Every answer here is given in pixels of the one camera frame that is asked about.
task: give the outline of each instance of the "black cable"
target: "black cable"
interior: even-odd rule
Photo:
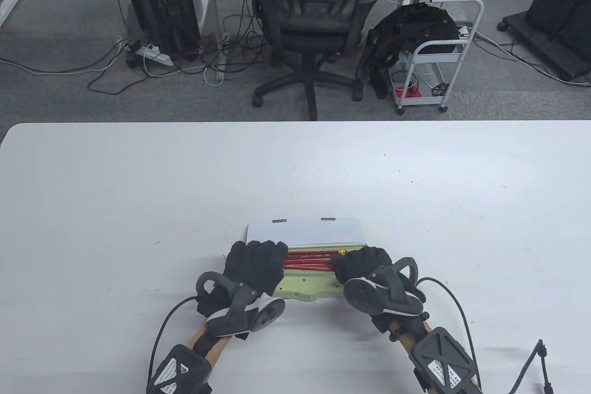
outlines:
[[[247,57],[248,54],[252,54],[254,56],[254,58],[252,60],[246,61],[246,62],[226,62],[224,64],[224,69],[220,69],[219,66],[221,66],[221,65],[219,65],[219,64],[214,65],[213,64],[213,62],[215,62],[215,60],[217,60],[217,58],[219,58],[220,54],[217,54],[216,58],[213,60],[213,62],[210,62],[207,64],[207,67],[213,69],[214,71],[220,72],[220,73],[241,73],[241,72],[245,71],[246,69],[248,69],[249,67],[253,66],[254,64],[264,63],[264,61],[265,61],[264,51],[266,49],[266,42],[264,41],[264,36],[260,35],[255,30],[255,26],[254,26],[255,14],[254,14],[254,11],[253,12],[251,11],[247,0],[242,0],[241,12],[239,14],[232,14],[232,15],[227,16],[222,19],[222,24],[224,25],[224,27],[225,27],[225,20],[230,17],[240,17],[240,21],[238,23],[238,31],[236,32],[235,39],[229,39],[227,42],[222,43],[222,45],[221,45],[222,51],[221,52],[227,57],[235,50],[241,49],[242,55],[245,58]],[[249,17],[250,20],[249,20],[245,30],[242,31],[242,22],[243,22],[244,17]],[[258,43],[258,45],[253,44],[253,40],[255,38],[260,39],[260,42]],[[230,67],[230,66],[243,66],[243,67],[241,67],[239,69],[226,69],[225,68],[225,67]]]
[[[490,44],[491,46],[494,46],[494,47],[496,47],[495,45],[493,45],[492,43],[490,43],[490,42],[489,42],[489,41],[487,41],[486,39],[483,39],[483,38],[479,37],[479,40],[480,40],[480,41],[484,41],[485,43],[488,43],[488,44]],[[559,81],[559,80],[557,80],[557,79],[555,78],[555,76],[554,76],[554,75],[552,75],[551,73],[549,73],[548,69],[546,69],[546,67],[545,67],[545,66],[543,66],[543,65],[540,65],[540,64],[538,64],[538,63],[531,63],[531,62],[529,62],[528,60],[524,59],[523,57],[521,57],[521,56],[519,56],[519,55],[515,54],[515,53],[514,53],[512,50],[508,50],[507,52],[508,52],[509,54],[511,54],[511,56],[515,57],[517,60],[515,60],[515,59],[510,59],[510,58],[504,58],[504,57],[501,57],[501,56],[499,56],[499,55],[497,55],[497,54],[493,54],[492,52],[489,52],[489,51],[488,51],[488,50],[486,50],[484,47],[482,47],[481,45],[479,45],[479,44],[478,44],[478,41],[476,40],[476,36],[475,36],[474,44],[475,44],[476,46],[478,46],[479,48],[481,48],[483,51],[485,51],[487,54],[490,54],[490,55],[492,55],[492,56],[494,56],[494,57],[496,57],[496,58],[499,58],[499,59],[501,59],[501,60],[512,61],[512,62],[518,62],[518,61],[520,61],[520,62],[522,62],[522,63],[525,63],[526,65],[530,66],[530,67],[531,67],[532,69],[534,69],[534,71],[536,71],[537,73],[540,73],[540,74],[544,75],[545,77],[551,78],[551,79],[553,79],[553,80],[555,80],[555,81]],[[569,85],[569,86],[577,86],[577,87],[579,87],[579,88],[591,88],[591,80],[589,80],[589,78],[587,78],[587,77],[585,77],[585,79],[586,79],[586,80],[589,82],[589,84],[575,84],[575,83],[572,83],[572,82],[564,82],[563,84],[566,84],[566,85]]]
[[[41,69],[35,69],[34,67],[28,67],[28,66],[25,66],[21,63],[13,62],[12,60],[7,60],[6,58],[2,58],[2,57],[0,57],[0,61],[6,62],[6,63],[12,63],[13,65],[17,65],[19,67],[22,67],[23,69],[28,69],[29,71],[34,71],[36,73],[75,73],[76,71],[84,71],[85,69],[90,69],[91,67],[94,67],[97,64],[101,63],[105,58],[110,56],[110,53],[113,52],[114,48],[116,48],[120,43],[122,43],[124,41],[125,40],[119,40],[118,42],[116,42],[113,46],[111,46],[111,48],[109,49],[109,52],[107,52],[104,56],[99,58],[94,63],[92,63],[90,65],[82,66],[82,67],[76,67],[75,69],[66,69],[65,71],[42,71]]]
[[[225,16],[222,19],[222,27],[224,28],[224,30],[226,30],[226,20],[228,20],[229,18],[232,18],[232,17],[242,17],[244,15],[245,14],[231,14],[231,15]]]
[[[435,282],[439,286],[441,286],[443,289],[445,289],[445,291],[450,295],[450,297],[456,303],[456,306],[458,307],[458,310],[460,311],[460,314],[462,315],[462,320],[464,321],[464,327],[466,328],[466,335],[468,336],[468,344],[470,345],[470,352],[472,354],[472,360],[474,360],[474,365],[476,366],[476,381],[478,383],[478,387],[482,390],[480,371],[478,370],[478,363],[476,362],[476,352],[474,351],[474,344],[472,343],[472,335],[470,333],[470,327],[468,326],[468,320],[466,319],[466,314],[464,314],[464,310],[462,309],[460,302],[458,301],[456,296],[452,293],[452,291],[446,285],[444,285],[442,282],[440,282],[439,280],[434,279],[432,277],[423,277],[422,279],[419,279],[418,282],[416,282],[416,285],[418,286],[421,282],[424,282],[426,280],[428,280],[429,282]]]
[[[197,300],[197,299],[198,299],[198,297],[196,295],[194,295],[192,297],[187,297],[182,302],[178,303],[173,309],[171,309],[169,314],[164,319],[164,322],[162,323],[162,326],[160,327],[160,331],[158,331],[158,335],[156,336],[156,341],[154,342],[154,347],[152,348],[152,355],[150,356],[150,369],[148,370],[148,383],[150,383],[150,380],[152,380],[152,372],[154,370],[154,359],[156,358],[156,348],[158,348],[158,342],[160,342],[160,337],[162,337],[162,333],[164,332],[164,328],[166,327],[166,324],[169,322],[171,316],[176,312],[177,309],[179,309],[185,303],[188,303],[191,300]]]
[[[552,389],[551,383],[548,381],[548,373],[546,371],[545,358],[546,358],[547,352],[548,351],[546,350],[544,342],[542,341],[542,339],[539,339],[538,343],[536,343],[536,346],[532,350],[530,356],[525,361],[524,366],[521,368],[521,371],[519,371],[519,375],[517,376],[517,380],[513,384],[513,388],[511,388],[511,391],[509,391],[509,394],[515,394],[515,392],[517,392],[517,388],[519,388],[519,385],[521,385],[521,382],[523,381],[523,377],[525,376],[525,373],[529,369],[531,362],[533,362],[536,354],[538,356],[540,356],[541,363],[542,363],[542,373],[544,373],[544,394],[553,394],[554,390]]]
[[[120,56],[120,55],[121,55],[121,53],[119,53],[119,54],[117,54],[116,56],[114,56],[114,57],[113,57],[113,58],[112,58],[112,59],[109,61],[109,63],[111,63],[112,61],[114,61],[114,60],[115,60],[115,59],[116,59],[118,56]],[[93,84],[95,84],[97,81],[99,81],[99,80],[100,80],[100,79],[103,77],[103,75],[105,75],[105,73],[106,73],[106,72],[107,72],[107,71],[102,71],[102,72],[101,72],[101,73],[98,75],[98,77],[96,77],[94,80],[91,80],[91,81],[89,82],[89,84],[87,84],[87,85],[86,85],[86,89],[88,89],[88,90],[89,90],[89,91],[91,91],[91,92],[98,92],[99,94],[105,94],[106,96],[118,96],[118,95],[119,95],[119,94],[121,94],[122,92],[125,92],[126,90],[128,90],[129,88],[131,88],[131,86],[135,86],[135,85],[137,85],[137,84],[139,84],[139,83],[143,83],[144,81],[146,81],[146,80],[148,80],[148,79],[150,78],[150,76],[149,76],[147,73],[145,73],[145,71],[144,71],[144,73],[145,73],[145,77],[144,77],[144,78],[142,78],[141,80],[134,81],[133,83],[130,83],[130,84],[128,84],[127,86],[125,86],[124,88],[122,88],[121,90],[119,90],[119,91],[117,91],[117,92],[102,91],[102,90],[100,90],[100,89],[93,89],[93,88],[91,88],[91,86],[92,86]]]
[[[121,20],[123,20],[123,24],[125,25],[125,29],[127,29],[127,35],[131,38],[131,31],[129,30],[129,26],[127,26],[127,22],[125,21],[125,17],[123,16],[123,9],[121,8],[121,1],[117,0],[117,4],[119,6],[119,14],[121,14]]]

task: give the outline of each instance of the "green tray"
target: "green tray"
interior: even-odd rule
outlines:
[[[315,248],[291,248],[290,251],[354,251],[363,248],[365,244],[347,246],[322,246]],[[325,297],[337,297],[343,294],[343,285],[334,277],[333,272],[300,271],[286,269],[283,280],[277,285],[273,297],[283,299],[297,299],[303,302],[313,302]]]

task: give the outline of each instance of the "gray carpet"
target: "gray carpet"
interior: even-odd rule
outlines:
[[[498,42],[510,42],[509,35],[496,31],[496,23],[505,15],[526,10],[531,1],[486,0],[480,30]],[[239,12],[242,0],[218,3],[221,16],[226,16]],[[375,26],[391,10],[390,3],[378,1],[367,25]],[[471,13],[455,8],[452,15],[462,18]],[[116,35],[125,33],[124,29],[116,0],[21,0],[0,30],[0,56],[38,69],[68,69],[99,58],[114,44]],[[355,65],[352,57],[327,69],[353,75]],[[92,73],[33,77],[0,64],[0,140],[19,122],[305,120],[308,112],[301,86],[269,96],[262,109],[250,105],[251,92],[257,85],[287,71],[286,67],[258,65],[244,73],[226,75],[218,88],[206,85],[201,75],[181,73],[110,97],[86,90]],[[114,91],[139,78],[122,59],[97,86]],[[589,90],[561,85],[475,46],[444,115],[436,107],[418,107],[399,117],[391,100],[377,100],[368,87],[361,103],[354,103],[348,92],[323,88],[317,88],[317,101],[319,120],[591,118]]]

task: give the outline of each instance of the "black display stand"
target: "black display stand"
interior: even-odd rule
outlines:
[[[591,0],[534,0],[526,12],[503,18],[496,28],[512,28],[559,78],[591,73]]]
[[[564,81],[591,73],[591,62],[582,59],[556,39],[550,39],[547,34],[532,26],[525,20],[526,14],[527,11],[505,17],[496,28],[501,32],[509,27],[513,29],[536,54],[544,56],[558,77]]]

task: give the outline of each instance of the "black backpack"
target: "black backpack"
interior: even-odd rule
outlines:
[[[458,28],[447,11],[425,3],[401,6],[368,32],[357,79],[369,75],[376,96],[382,100],[388,94],[387,69],[398,61],[401,51],[414,52],[431,40],[456,40]],[[452,45],[427,46],[421,54],[452,52]]]

